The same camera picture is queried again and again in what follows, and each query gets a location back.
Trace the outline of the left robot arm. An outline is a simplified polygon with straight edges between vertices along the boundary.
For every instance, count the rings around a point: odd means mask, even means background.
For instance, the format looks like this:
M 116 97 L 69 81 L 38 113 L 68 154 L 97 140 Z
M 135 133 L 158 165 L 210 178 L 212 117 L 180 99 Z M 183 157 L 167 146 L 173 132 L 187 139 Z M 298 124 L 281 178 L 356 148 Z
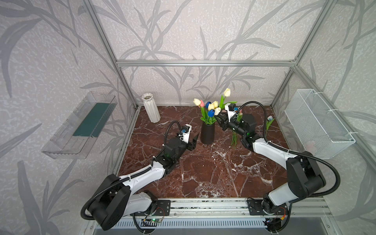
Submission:
M 170 174 L 186 150 L 193 151 L 198 136 L 192 141 L 184 133 L 164 144 L 151 164 L 131 174 L 108 175 L 93 196 L 84 204 L 80 215 L 85 220 L 95 220 L 107 231 L 122 217 L 136 212 L 152 212 L 156 209 L 157 198 L 152 193 L 140 192 L 148 184 Z

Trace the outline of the white tulip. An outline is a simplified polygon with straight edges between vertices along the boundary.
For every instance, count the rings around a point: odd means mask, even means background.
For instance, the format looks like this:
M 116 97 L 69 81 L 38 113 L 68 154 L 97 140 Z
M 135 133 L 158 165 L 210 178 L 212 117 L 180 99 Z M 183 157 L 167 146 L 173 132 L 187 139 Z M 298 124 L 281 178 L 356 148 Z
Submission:
M 202 117 L 205 118 L 205 117 L 206 117 L 206 109 L 205 109 L 205 107 L 200 107 L 201 100 L 199 100 L 199 99 L 194 99 L 193 102 L 194 102 L 194 104 L 195 104 L 196 106 L 198 106 L 198 107 L 200 108 L 200 111 L 201 111 Z
M 217 107 L 214 109 L 214 115 L 217 116 L 221 112 L 221 108 Z

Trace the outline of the white ribbed vase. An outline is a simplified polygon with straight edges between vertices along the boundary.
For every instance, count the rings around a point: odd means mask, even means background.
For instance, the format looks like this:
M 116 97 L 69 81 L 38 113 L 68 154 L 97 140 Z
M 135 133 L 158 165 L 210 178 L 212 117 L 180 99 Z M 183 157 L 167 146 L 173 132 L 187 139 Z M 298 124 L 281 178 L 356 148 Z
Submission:
M 158 123 L 161 119 L 157 104 L 154 100 L 153 94 L 145 93 L 142 95 L 144 107 L 147 115 L 152 123 Z

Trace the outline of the black cylindrical vase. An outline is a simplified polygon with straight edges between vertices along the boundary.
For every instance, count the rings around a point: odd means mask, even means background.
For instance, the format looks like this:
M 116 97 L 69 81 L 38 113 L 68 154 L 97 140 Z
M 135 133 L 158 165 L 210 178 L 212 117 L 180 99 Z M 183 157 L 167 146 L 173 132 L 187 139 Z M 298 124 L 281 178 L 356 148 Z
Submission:
M 201 143 L 204 145 L 211 145 L 214 142 L 215 124 L 202 123 L 201 127 Z

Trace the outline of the pale yellow tulip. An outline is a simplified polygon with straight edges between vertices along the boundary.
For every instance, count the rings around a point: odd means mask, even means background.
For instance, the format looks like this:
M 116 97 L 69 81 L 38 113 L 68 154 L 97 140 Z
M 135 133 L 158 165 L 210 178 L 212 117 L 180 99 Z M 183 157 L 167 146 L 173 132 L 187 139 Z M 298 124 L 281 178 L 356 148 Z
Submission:
M 208 110 L 214 110 L 215 109 L 215 105 L 213 103 L 209 104 L 208 105 Z

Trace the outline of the bunch of remaining tulips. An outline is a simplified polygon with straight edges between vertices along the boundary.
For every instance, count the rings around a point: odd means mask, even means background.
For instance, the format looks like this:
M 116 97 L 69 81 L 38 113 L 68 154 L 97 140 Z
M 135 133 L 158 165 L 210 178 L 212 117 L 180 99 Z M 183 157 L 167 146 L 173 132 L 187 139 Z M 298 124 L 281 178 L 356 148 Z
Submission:
M 236 147 L 238 144 L 238 136 L 240 130 L 240 122 L 242 120 L 243 113 L 240 108 L 236 106 L 236 101 L 227 101 L 226 98 L 230 97 L 231 90 L 226 88 L 220 98 L 219 108 L 225 124 L 224 129 L 232 130 L 231 146 Z

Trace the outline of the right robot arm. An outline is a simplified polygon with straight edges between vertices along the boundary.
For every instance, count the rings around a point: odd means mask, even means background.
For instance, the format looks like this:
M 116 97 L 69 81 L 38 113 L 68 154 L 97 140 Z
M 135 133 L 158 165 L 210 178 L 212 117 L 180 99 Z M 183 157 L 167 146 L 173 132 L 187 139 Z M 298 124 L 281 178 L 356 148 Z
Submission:
M 231 129 L 241 136 L 243 146 L 281 165 L 287 171 L 287 182 L 263 197 L 264 208 L 274 208 L 284 203 L 294 203 L 312 196 L 326 185 L 317 162 L 311 156 L 304 157 L 283 151 L 257 135 L 245 121 L 230 122 L 225 113 L 215 117 L 223 130 Z

